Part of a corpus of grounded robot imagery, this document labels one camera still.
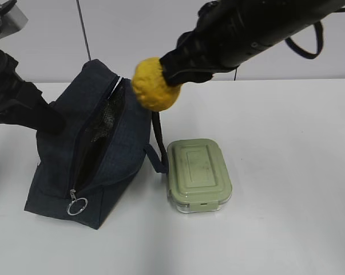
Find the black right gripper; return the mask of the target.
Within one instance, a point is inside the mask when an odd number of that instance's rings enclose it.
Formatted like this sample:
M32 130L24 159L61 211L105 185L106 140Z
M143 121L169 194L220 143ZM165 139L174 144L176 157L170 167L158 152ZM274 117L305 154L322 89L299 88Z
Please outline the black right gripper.
M292 1L212 1L195 28L160 58L169 86L205 83L289 37Z

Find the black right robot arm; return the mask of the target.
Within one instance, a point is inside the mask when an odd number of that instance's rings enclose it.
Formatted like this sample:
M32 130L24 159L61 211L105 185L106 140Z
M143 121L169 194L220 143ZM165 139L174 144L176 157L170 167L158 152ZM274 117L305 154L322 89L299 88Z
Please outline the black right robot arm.
M195 28L182 34L174 50L160 58L168 85L204 83L285 41L307 59L323 49L321 20L340 12L345 1L210 1L198 12ZM305 52L291 36L314 26L316 53Z

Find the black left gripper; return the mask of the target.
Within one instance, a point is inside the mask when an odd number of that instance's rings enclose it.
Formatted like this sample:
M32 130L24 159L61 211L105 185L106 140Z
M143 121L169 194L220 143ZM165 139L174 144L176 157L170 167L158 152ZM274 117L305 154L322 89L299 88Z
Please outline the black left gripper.
M42 97L32 83L21 81L15 70L18 61L0 50L0 124L20 125L57 135L65 119Z

